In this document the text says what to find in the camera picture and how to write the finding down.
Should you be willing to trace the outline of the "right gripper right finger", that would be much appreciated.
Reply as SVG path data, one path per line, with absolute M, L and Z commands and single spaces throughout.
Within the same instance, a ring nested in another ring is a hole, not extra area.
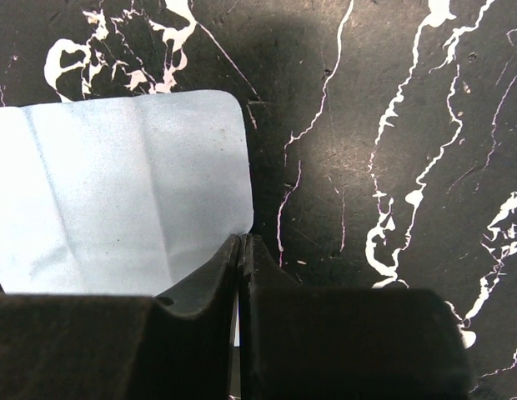
M 466 399 L 454 317 L 426 289 L 309 287 L 249 235 L 240 256 L 245 399 Z

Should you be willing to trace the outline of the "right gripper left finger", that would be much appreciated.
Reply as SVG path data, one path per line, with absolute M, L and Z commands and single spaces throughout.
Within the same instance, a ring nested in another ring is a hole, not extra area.
M 225 399 L 241 240 L 156 297 L 0 294 L 0 399 Z

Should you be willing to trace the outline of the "blue cleaning cloth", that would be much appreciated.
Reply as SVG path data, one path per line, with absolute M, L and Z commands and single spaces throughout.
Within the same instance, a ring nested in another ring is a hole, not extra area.
M 252 226 L 228 92 L 0 107 L 6 293 L 156 295 Z

